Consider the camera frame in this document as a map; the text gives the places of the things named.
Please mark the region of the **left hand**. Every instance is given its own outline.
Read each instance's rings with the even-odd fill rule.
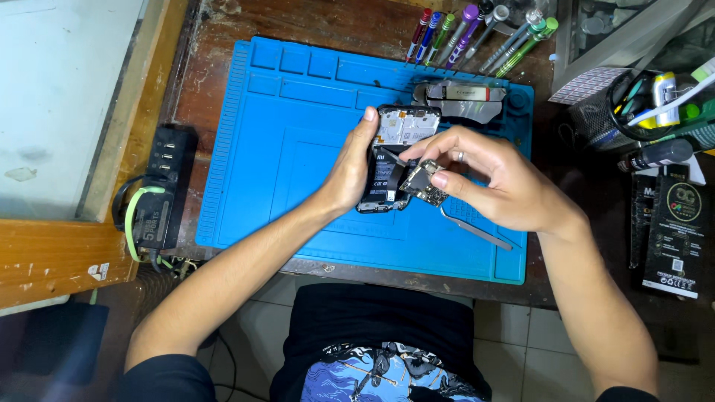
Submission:
[[[378,122],[378,111],[368,106],[360,123],[347,134],[335,165],[318,190],[336,217],[354,208],[363,196],[368,179],[367,150],[378,131]]]

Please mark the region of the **qr code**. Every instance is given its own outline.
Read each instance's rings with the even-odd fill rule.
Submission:
[[[683,272],[683,261],[673,260],[673,266],[671,267],[673,271]]]

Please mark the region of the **wooden desk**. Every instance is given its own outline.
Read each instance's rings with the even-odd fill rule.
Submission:
[[[449,1],[431,3],[451,5]],[[204,0],[198,9],[195,4],[193,13],[187,15],[184,24],[184,33],[179,43],[181,50],[174,61],[174,71],[170,77],[162,113],[162,121],[193,126],[200,136],[179,247],[172,252],[204,260],[219,251],[196,245],[194,234],[219,124],[232,50],[237,40],[266,36],[397,60],[405,56],[420,13],[419,6],[388,0],[241,0],[240,5],[235,0]],[[479,54],[490,54],[503,40],[503,35],[494,34],[482,46]],[[658,322],[679,320],[683,314],[697,316],[703,311],[707,312],[709,307],[704,308],[705,300],[698,303],[680,303],[677,300],[629,290],[630,272],[626,267],[630,179],[615,172],[612,175],[599,172],[589,176],[587,172],[574,168],[572,161],[564,159],[563,154],[556,152],[558,140],[552,138],[548,127],[551,117],[561,107],[546,102],[553,76],[552,63],[548,60],[554,50],[553,40],[539,44],[506,77],[513,82],[531,85],[536,92],[535,109],[539,113],[535,115],[533,131],[534,162],[589,213],[608,269],[644,319]],[[467,71],[476,70],[478,58],[475,57],[467,65]],[[292,259],[282,270],[466,295],[502,303],[556,308],[541,249],[533,233],[528,237],[526,283],[522,286],[301,259]]]

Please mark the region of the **blue silicone mat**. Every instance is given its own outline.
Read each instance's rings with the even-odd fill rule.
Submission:
[[[254,37],[236,42],[206,182],[196,243],[226,248],[300,204],[330,171],[366,106],[409,104],[414,82],[439,69]],[[484,82],[457,74],[456,79]],[[533,89],[507,89],[502,112],[480,131],[531,153]],[[440,125],[440,130],[448,124]],[[526,233],[497,226],[453,197],[445,211],[506,242],[505,251],[460,229],[416,198],[403,211],[343,215],[295,257],[521,284]]]

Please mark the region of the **precision screwdriver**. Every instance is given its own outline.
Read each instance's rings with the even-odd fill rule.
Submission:
[[[472,59],[472,57],[474,57],[474,54],[476,54],[477,49],[479,49],[479,46],[481,46],[484,40],[487,39],[487,35],[492,32],[492,29],[494,29],[496,24],[505,21],[507,18],[509,18],[509,7],[503,4],[499,4],[497,7],[494,7],[492,22],[487,25],[487,28],[482,33],[482,36],[479,37],[479,40],[474,43],[474,45],[472,45],[472,47],[470,47],[466,53],[464,53],[464,59],[462,59],[462,61],[459,63],[459,66],[457,66],[457,69],[454,74],[457,74],[457,72],[461,70],[462,67],[464,67],[464,65]]]
[[[519,29],[514,33],[514,35],[512,35],[511,38],[507,39],[506,42],[504,42],[504,44],[501,45],[501,47],[499,49],[497,49],[496,52],[494,52],[494,54],[492,54],[489,57],[489,59],[487,59],[487,61],[484,62],[484,64],[482,64],[481,67],[479,67],[479,72],[484,73],[485,71],[487,71],[487,68],[489,68],[489,66],[493,62],[496,62],[496,59],[499,56],[501,56],[501,54],[503,52],[505,52],[506,49],[509,49],[509,46],[514,44],[514,42],[516,42],[516,39],[519,39],[521,34],[524,33],[524,31],[526,30],[526,28],[528,28],[529,25],[536,25],[539,23],[539,21],[541,21],[541,19],[542,19],[541,10],[539,10],[539,9],[529,10],[526,13],[526,22],[522,26],[520,26]]]
[[[450,38],[449,42],[445,46],[444,49],[442,49],[442,53],[440,53],[439,58],[437,59],[437,64],[435,67],[435,71],[437,71],[437,67],[442,65],[442,63],[447,60],[450,54],[452,54],[452,49],[454,49],[454,46],[457,44],[457,41],[459,40],[460,36],[462,36],[462,33],[467,29],[469,24],[474,21],[479,16],[479,8],[475,6],[474,4],[470,4],[464,8],[464,11],[462,11],[462,22],[459,23],[459,26],[457,26],[457,30],[454,31],[454,34]]]
[[[405,66],[407,65],[407,63],[410,62],[410,59],[412,59],[412,55],[415,53],[415,48],[420,43],[420,37],[422,37],[422,32],[425,30],[427,21],[430,20],[430,15],[432,15],[432,9],[425,9],[425,11],[422,13],[420,23],[417,25],[417,29],[415,29],[415,34],[412,35],[412,44],[410,45],[410,49],[407,50],[407,56],[405,57]]]
[[[509,70],[514,68],[514,66],[521,61],[521,59],[524,58],[524,56],[534,47],[536,44],[540,41],[543,41],[544,39],[548,39],[551,37],[551,35],[554,33],[554,31],[558,28],[558,21],[556,21],[555,18],[553,17],[548,17],[546,19],[546,28],[539,32],[538,34],[534,34],[525,44],[524,46],[521,47],[516,53],[509,59],[507,60],[504,65],[496,72],[496,77],[501,78],[504,77],[504,74],[508,73]]]
[[[435,11],[434,14],[432,14],[432,19],[430,19],[430,26],[427,27],[427,31],[425,31],[425,36],[422,39],[422,45],[420,45],[420,49],[417,50],[417,56],[415,58],[415,68],[417,68],[417,65],[422,62],[422,60],[425,58],[425,54],[427,54],[427,46],[430,46],[430,42],[432,41],[432,34],[435,31],[435,28],[437,28],[437,24],[440,23],[440,18],[442,17],[442,14],[440,14],[438,11]]]
[[[502,64],[506,63],[507,60],[509,60],[509,57],[511,57],[512,54],[514,54],[521,45],[525,44],[526,41],[529,40],[533,35],[538,34],[539,32],[543,31],[546,28],[546,20],[542,19],[537,25],[529,25],[529,27],[526,29],[526,32],[524,32],[523,35],[521,35],[521,38],[517,39],[516,42],[514,42],[513,45],[504,52],[504,54],[499,57],[499,59],[496,61],[496,63],[492,64],[492,66],[489,68],[489,74],[492,74],[496,69],[501,67]]]
[[[452,54],[449,56],[449,59],[447,60],[447,64],[445,64],[445,70],[449,70],[452,68],[454,63],[459,60],[459,56],[461,56],[462,52],[464,52],[467,49],[467,46],[469,45],[469,41],[472,39],[472,35],[474,35],[474,31],[476,31],[477,27],[479,24],[484,21],[484,18],[487,17],[487,14],[491,13],[492,10],[494,10],[494,3],[491,2],[491,0],[482,0],[479,2],[479,15],[477,15],[477,18],[472,22],[472,24],[469,26],[469,29],[467,29],[467,32],[462,36],[461,39],[459,39],[459,43],[457,44],[457,47],[454,48],[454,51],[452,51]]]
[[[435,43],[432,44],[430,54],[425,60],[425,70],[427,69],[427,67],[430,66],[430,64],[432,64],[432,61],[435,59],[435,56],[437,56],[437,50],[439,50],[440,46],[442,46],[442,41],[444,41],[445,37],[447,37],[447,32],[449,31],[449,27],[452,26],[452,21],[454,21],[454,14],[447,14],[447,16],[445,17],[445,21],[442,23],[442,29],[439,35],[437,35]]]

